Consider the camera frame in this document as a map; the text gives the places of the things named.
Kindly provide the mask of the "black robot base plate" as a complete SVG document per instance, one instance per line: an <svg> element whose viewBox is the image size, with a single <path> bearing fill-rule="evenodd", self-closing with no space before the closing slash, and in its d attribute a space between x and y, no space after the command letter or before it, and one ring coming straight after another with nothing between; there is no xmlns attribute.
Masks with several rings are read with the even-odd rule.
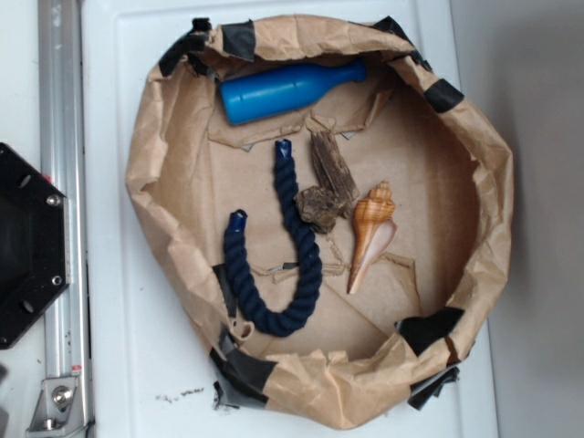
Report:
<svg viewBox="0 0 584 438"><path fill-rule="evenodd" d="M68 285L67 198L1 145L1 349L11 349Z"/></svg>

